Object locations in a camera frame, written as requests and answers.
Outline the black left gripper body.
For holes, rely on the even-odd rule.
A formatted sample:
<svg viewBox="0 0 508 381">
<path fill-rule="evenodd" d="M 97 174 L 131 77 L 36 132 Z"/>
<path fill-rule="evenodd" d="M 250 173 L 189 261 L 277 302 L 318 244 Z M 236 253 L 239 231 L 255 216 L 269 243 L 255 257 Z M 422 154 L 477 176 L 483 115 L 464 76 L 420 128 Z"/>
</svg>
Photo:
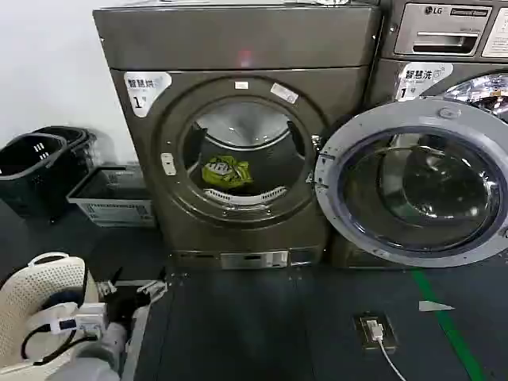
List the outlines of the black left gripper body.
<svg viewBox="0 0 508 381">
<path fill-rule="evenodd" d="M 105 297 L 105 304 L 108 322 L 130 330 L 134 313 L 149 304 L 149 295 L 134 290 L 117 289 Z"/>
</svg>

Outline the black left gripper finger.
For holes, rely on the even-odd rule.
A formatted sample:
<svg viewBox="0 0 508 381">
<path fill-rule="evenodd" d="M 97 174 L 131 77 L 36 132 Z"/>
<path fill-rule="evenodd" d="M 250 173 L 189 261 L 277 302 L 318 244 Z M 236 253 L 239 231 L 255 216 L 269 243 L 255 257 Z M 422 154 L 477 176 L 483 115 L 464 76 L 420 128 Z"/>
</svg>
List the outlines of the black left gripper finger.
<svg viewBox="0 0 508 381">
<path fill-rule="evenodd" d="M 162 267 L 155 280 L 148 281 L 136 291 L 138 305 L 150 305 L 160 300 L 168 291 L 167 269 Z"/>
<path fill-rule="evenodd" d="M 123 271 L 123 267 L 119 267 L 110 279 L 106 281 L 101 281 L 96 284 L 98 289 L 98 295 L 100 297 L 106 297 L 108 294 L 113 294 L 117 291 L 116 283 L 120 278 L 120 275 Z"/>
</svg>

